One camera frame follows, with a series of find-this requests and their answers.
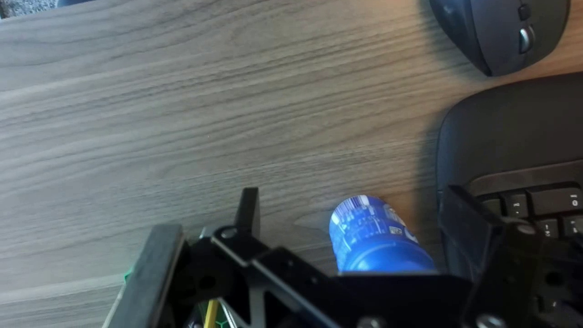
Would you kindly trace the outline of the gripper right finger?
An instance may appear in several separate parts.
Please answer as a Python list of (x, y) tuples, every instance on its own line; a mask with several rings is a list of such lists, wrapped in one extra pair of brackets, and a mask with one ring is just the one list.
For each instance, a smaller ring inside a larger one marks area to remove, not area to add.
[(471, 283), (465, 328), (547, 328), (538, 314), (542, 239), (502, 219), (461, 186), (449, 188), (449, 272)]

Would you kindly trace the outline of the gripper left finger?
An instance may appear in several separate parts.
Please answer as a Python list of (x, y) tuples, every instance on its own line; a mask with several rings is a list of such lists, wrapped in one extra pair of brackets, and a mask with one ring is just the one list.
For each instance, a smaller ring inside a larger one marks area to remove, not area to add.
[(135, 274), (123, 285), (103, 328), (157, 328), (168, 288), (185, 246), (183, 228), (177, 225), (154, 226), (133, 265)]

